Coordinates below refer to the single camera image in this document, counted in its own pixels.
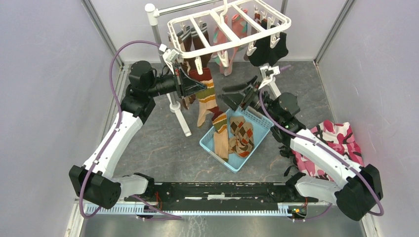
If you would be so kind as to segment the black sock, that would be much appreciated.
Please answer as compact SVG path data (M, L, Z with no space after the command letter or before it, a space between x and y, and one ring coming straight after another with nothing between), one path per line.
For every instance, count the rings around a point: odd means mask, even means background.
M268 60L269 65L274 66L280 59L286 57L288 53L289 50L287 49L287 34L280 32L280 40L270 51Z
M270 66L274 65L274 63L270 62L270 40L271 37L267 36L264 38L260 38L254 44L256 50L249 56L250 63L255 67L260 67L264 64L269 64Z

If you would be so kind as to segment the argyle beige sock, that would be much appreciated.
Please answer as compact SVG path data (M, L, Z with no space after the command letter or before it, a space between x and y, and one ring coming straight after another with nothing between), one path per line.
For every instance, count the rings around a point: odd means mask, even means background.
M230 137L236 136L240 139L241 152L236 155L241 158L248 157L254 149L252 123L246 121L243 116L233 116L230 118L230 133Z
M241 143L240 139L236 136L229 138L229 150L230 154L239 154L241 152Z

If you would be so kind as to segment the light blue plastic basket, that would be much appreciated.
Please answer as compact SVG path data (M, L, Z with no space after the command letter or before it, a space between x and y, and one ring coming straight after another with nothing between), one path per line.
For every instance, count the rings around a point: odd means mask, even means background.
M213 136L216 129L214 127L210 128L200 139L200 146L230 171L237 173L270 132L273 123L268 118L258 116L248 110L228 109L226 116L228 158L221 158L215 152Z

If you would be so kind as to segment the brown sock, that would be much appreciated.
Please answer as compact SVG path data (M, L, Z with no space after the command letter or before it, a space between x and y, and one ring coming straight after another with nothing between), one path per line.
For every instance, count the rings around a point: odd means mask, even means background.
M179 31L177 33L177 37L178 37L181 49L185 52L189 52L192 46L192 34L191 34L190 26L186 26L181 31ZM184 72L189 74L189 71L191 70L193 64L194 64L194 59L188 58L188 59L183 59L183 63L181 64L181 66Z
M208 34L207 23L205 23L205 22L202 23L202 25L200 26L200 30L201 30L202 34L204 35L204 37L206 39L206 42L209 43L209 34ZM199 37L195 28L191 29L191 34L192 34L192 41L193 41L195 50L205 48L204 43L201 40L201 38ZM201 62L202 62L202 67L207 68L208 63L211 59L211 53L203 54L203 55L200 56L200 58L201 58Z

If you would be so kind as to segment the white sock drying rack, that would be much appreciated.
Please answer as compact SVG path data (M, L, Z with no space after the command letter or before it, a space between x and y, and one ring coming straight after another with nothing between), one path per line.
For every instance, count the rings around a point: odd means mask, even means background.
M154 38L158 46L162 44L162 40L160 37L160 32L158 28L158 18L162 15L167 15L175 12L180 12L187 9L192 9L194 7L202 6L210 4L211 1L209 0L196 0L164 9L157 9L154 4L148 3L145 5L144 10L147 14L148 21L150 26L152 27ZM179 52L179 57L175 61L182 62L183 59L193 58L196 66L198 67L198 71L202 72L202 62L200 56L203 54L209 54L216 52L223 64L223 66L227 67L229 65L229 58L227 50L231 48L235 48L241 45L246 45L247 48L247 55L250 56L256 50L254 44L260 38L264 38L267 36L271 37L270 40L270 47L274 48L278 41L280 40L280 32L287 30L292 25L291 18L287 17L282 12L276 10L274 7L270 6L266 2L262 0L253 0L251 3L254 5L254 8L257 7L260 11L261 18L267 18L267 28L264 29L261 25L258 25L252 17L250 17L247 13L245 13L240 6L244 4L244 0L235 0L232 2L224 1L222 6L177 17L172 20L169 20L167 23L167 27L169 30L170 40L173 44L172 49L176 49ZM232 27L228 26L225 23L225 16L229 9L234 9L240 14L247 23L257 29L258 33L254 35L249 35L245 38L238 38L236 34L233 32ZM215 46L211 46L210 43L206 42L204 35L200 30L201 26L201 18L205 16L210 16L210 18L215 22L221 32L226 36L227 41L225 43L221 43ZM191 24L196 29L199 37L204 43L205 48L199 50L193 50L190 52L185 52L181 49L179 44L179 40L177 37L177 33L175 30L175 25L178 24L181 28L185 28L186 24Z

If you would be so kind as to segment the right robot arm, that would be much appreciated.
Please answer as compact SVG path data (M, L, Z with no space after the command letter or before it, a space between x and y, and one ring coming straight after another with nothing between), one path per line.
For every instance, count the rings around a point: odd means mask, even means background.
M262 90L265 84L265 79L257 81L254 77L245 84L224 87L218 98L233 110L252 108L262 113L274 123L271 131L278 142L307 157L332 178L327 181L303 173L294 175L287 181L286 197L291 201L303 197L326 201L354 221L366 214L383 216L379 170L351 161L317 138L296 118L300 112L297 97L284 92L273 98Z

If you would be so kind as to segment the pink camouflage cloth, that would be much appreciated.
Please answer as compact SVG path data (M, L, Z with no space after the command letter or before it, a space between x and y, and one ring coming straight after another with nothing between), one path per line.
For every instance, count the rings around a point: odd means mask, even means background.
M327 144L346 159L364 166L361 148L356 142L349 122L334 123L330 120L325 120L310 129L310 131L319 140ZM300 172L318 179L333 180L330 175L319 166L315 165L315 163L310 161L306 156L292 150L290 158Z

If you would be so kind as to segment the grey sock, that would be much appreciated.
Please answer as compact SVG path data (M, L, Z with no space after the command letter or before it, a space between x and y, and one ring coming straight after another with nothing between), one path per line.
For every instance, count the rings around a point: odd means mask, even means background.
M255 7L255 8L254 8L254 17L253 17L253 20L254 20L254 21L255 21L258 25L261 25L261 14L260 14L260 11L259 11L259 9L258 9L257 7ZM254 27L251 27L251 33L250 33L250 35L254 35L254 34L256 34L256 33L258 33L257 29L256 29L256 28L254 28ZM244 54L243 59L244 59L245 61L249 61L249 56L247 55L247 53L245 53L245 54Z

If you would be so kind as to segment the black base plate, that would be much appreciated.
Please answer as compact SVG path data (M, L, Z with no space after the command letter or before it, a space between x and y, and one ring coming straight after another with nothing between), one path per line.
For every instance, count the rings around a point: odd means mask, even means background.
M279 203L317 202L274 182L162 182L149 185L139 197L157 201L163 211L262 211L275 210Z

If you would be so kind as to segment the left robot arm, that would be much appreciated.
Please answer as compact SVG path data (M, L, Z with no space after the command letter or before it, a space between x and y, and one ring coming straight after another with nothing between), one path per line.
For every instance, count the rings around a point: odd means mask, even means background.
M203 82L188 76L178 63L166 73L158 74L149 62L138 61L131 65L128 79L125 97L107 135L82 166L74 165L69 171L76 195L102 209L110 209L119 199L131 195L143 201L155 196L155 187L149 184L148 176L113 177L130 140L153 111L155 97L171 92L187 97L207 88Z

